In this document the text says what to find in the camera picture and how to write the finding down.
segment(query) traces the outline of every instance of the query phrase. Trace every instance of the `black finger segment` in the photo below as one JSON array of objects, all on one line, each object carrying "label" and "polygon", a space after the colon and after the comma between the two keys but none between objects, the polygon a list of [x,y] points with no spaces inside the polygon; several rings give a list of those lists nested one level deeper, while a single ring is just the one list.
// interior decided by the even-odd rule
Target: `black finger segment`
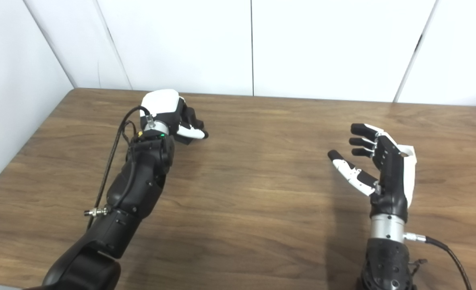
[{"label": "black finger segment", "polygon": [[343,156],[340,155],[340,153],[338,153],[338,151],[336,150],[331,150],[328,152],[328,157],[331,161],[335,160],[335,159],[340,159],[340,160],[343,160]]},{"label": "black finger segment", "polygon": [[350,168],[350,169],[354,169],[354,168],[355,168],[355,165],[354,165],[354,164],[352,164],[352,163],[350,163],[349,161],[345,160],[345,159],[343,158],[343,156],[342,156],[340,153],[338,153],[338,151],[336,151],[336,150],[331,150],[331,151],[329,151],[329,152],[328,152],[328,157],[329,157],[329,159],[330,159],[331,161],[333,161],[333,160],[343,160],[343,161],[347,162],[347,165],[349,165],[349,168]]},{"label": "black finger segment", "polygon": [[375,187],[375,183],[377,183],[378,179],[374,176],[368,174],[365,171],[361,171],[360,174],[356,177],[361,183],[366,184],[370,187]]},{"label": "black finger segment", "polygon": [[378,133],[378,131],[365,126],[365,124],[354,123],[351,125],[351,133],[364,136],[365,138],[374,142],[374,140],[376,140],[376,133]]},{"label": "black finger segment", "polygon": [[373,149],[374,148],[374,143],[369,142],[365,140],[364,138],[350,138],[349,139],[349,144],[354,145],[354,146],[363,146],[367,149]]},{"label": "black finger segment", "polygon": [[370,155],[372,154],[372,151],[369,151],[365,148],[354,148],[351,150],[351,153],[354,155],[354,156],[367,156],[367,157],[370,157]]}]

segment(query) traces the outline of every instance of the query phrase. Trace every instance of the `black cable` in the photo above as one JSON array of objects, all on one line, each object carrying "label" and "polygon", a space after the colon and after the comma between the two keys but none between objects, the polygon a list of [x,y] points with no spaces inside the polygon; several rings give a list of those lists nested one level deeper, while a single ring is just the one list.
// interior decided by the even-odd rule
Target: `black cable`
[{"label": "black cable", "polygon": [[124,192],[122,193],[120,198],[118,198],[118,200],[115,202],[115,204],[113,205],[113,208],[117,209],[120,206],[124,198],[131,191],[131,187],[134,184],[135,179],[136,179],[136,156],[135,156],[134,147],[131,147],[131,174],[129,176],[127,185],[125,186]]},{"label": "black cable", "polygon": [[[116,148],[118,147],[118,141],[120,141],[120,135],[122,134],[122,132],[125,128],[125,123],[126,123],[127,119],[129,118],[129,116],[131,116],[131,114],[136,112],[137,110],[142,110],[146,116],[150,115],[150,112],[149,112],[149,110],[147,110],[147,108],[145,108],[144,106],[137,106],[137,107],[134,107],[131,110],[129,110],[129,112],[127,112],[127,114],[125,114],[124,119],[122,119],[122,122],[120,123],[120,126],[118,127],[118,130],[116,132],[116,138],[115,138],[114,143],[113,143],[113,148],[111,148],[111,153],[109,154],[108,163],[106,165],[106,170],[104,171],[104,175],[102,177],[102,183],[100,184],[100,189],[98,190],[97,200],[95,201],[95,208],[98,208],[98,206],[100,205],[100,200],[102,200],[102,195],[104,193],[104,187],[106,186],[106,182],[107,182],[108,175],[109,175],[109,170],[111,169],[111,163],[113,163],[114,154],[116,152]],[[86,230],[89,230],[89,228],[93,224],[93,219],[94,219],[93,216],[89,217],[89,222],[87,223]]]},{"label": "black cable", "polygon": [[453,251],[451,251],[451,249],[449,249],[449,246],[447,246],[443,242],[440,242],[439,240],[433,239],[429,236],[426,236],[426,244],[432,244],[433,246],[437,246],[437,247],[443,249],[444,251],[446,251],[451,256],[453,261],[455,261],[455,264],[457,265],[458,270],[462,274],[462,278],[463,278],[464,283],[465,283],[465,288],[467,288],[467,290],[472,290],[472,287],[470,286],[469,278],[467,277],[467,273],[465,272],[465,270],[464,270],[462,264],[460,263],[459,259],[457,258],[457,256],[455,256]]},{"label": "black cable", "polygon": [[131,142],[129,141],[129,137],[127,137],[127,135],[125,134],[125,128],[127,128],[127,125],[131,124],[132,125],[132,135],[135,136],[137,131],[136,131],[136,125],[133,121],[131,120],[128,120],[127,122],[125,122],[124,124],[124,130],[122,130],[122,137],[124,138],[124,140],[127,142],[127,146],[130,146],[131,145]]}]

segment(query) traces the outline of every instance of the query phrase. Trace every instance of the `black robotic arm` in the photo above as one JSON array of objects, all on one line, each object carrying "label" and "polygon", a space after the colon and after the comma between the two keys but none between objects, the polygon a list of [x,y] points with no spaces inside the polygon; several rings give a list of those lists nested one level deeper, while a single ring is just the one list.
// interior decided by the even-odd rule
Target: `black robotic arm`
[{"label": "black robotic arm", "polygon": [[[115,144],[129,123],[127,117],[141,110],[142,131],[129,139],[127,160],[107,191],[107,204],[85,211],[91,220],[86,233],[50,268],[43,285],[28,290],[114,290],[120,278],[120,259],[141,221],[150,215],[161,196],[166,174],[174,160],[174,138],[188,144],[205,139],[204,123],[174,90],[147,94],[142,106],[124,118]],[[107,172],[116,145],[111,151]]]}]

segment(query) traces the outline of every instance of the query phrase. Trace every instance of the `cable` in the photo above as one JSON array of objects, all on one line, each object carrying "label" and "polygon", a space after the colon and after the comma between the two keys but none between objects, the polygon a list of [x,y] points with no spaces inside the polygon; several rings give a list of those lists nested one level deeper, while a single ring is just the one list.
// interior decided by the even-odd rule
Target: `cable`
[{"label": "cable", "polygon": [[440,242],[440,241],[438,241],[436,239],[433,239],[429,236],[426,236],[426,244],[432,244],[433,246],[437,246],[437,247],[443,249],[444,251],[446,251],[451,256],[453,261],[455,261],[455,264],[457,265],[458,270],[462,274],[462,278],[463,278],[464,283],[465,283],[465,288],[467,288],[467,290],[472,290],[472,287],[470,286],[469,278],[467,277],[467,273],[465,272],[465,270],[464,270],[462,264],[460,263],[459,259],[455,256],[453,251],[451,251],[451,249],[449,249],[449,246],[447,246],[443,242]]},{"label": "cable", "polygon": [[118,198],[118,200],[115,202],[115,204],[113,205],[113,208],[117,209],[120,206],[124,198],[131,191],[131,187],[133,183],[135,182],[135,179],[136,179],[136,156],[135,156],[134,147],[131,147],[131,174],[129,176],[127,185],[125,186],[124,192],[122,193],[120,198]]},{"label": "cable", "polygon": [[[95,201],[95,208],[98,208],[98,206],[100,205],[100,200],[102,200],[104,187],[106,186],[109,170],[111,169],[111,163],[113,163],[114,154],[116,152],[116,148],[118,147],[118,142],[120,141],[120,135],[122,134],[126,126],[126,121],[129,118],[129,116],[131,116],[131,114],[136,112],[137,110],[142,110],[146,116],[150,115],[150,112],[149,110],[147,110],[147,108],[145,108],[144,106],[137,106],[129,110],[129,112],[125,114],[124,119],[122,119],[122,122],[120,123],[120,126],[118,127],[118,130],[116,132],[116,138],[113,143],[113,148],[111,148],[111,153],[109,154],[108,163],[106,165],[106,170],[104,171],[104,175],[102,177],[102,183],[100,184],[100,189],[98,190],[97,200]],[[87,223],[86,230],[89,230],[89,228],[91,228],[91,225],[93,224],[93,219],[94,219],[93,216],[89,217],[89,222]]]}]

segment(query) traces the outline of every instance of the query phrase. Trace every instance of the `robotic finger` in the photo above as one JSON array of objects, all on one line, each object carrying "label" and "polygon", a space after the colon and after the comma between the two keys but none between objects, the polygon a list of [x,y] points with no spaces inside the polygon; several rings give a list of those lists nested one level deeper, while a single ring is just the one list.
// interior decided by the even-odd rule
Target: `robotic finger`
[{"label": "robotic finger", "polygon": [[370,196],[375,192],[378,180],[374,176],[356,168],[354,164],[345,160],[336,150],[329,151],[328,157],[332,161],[334,167],[336,167],[346,180],[358,189],[358,191],[366,196]]}]

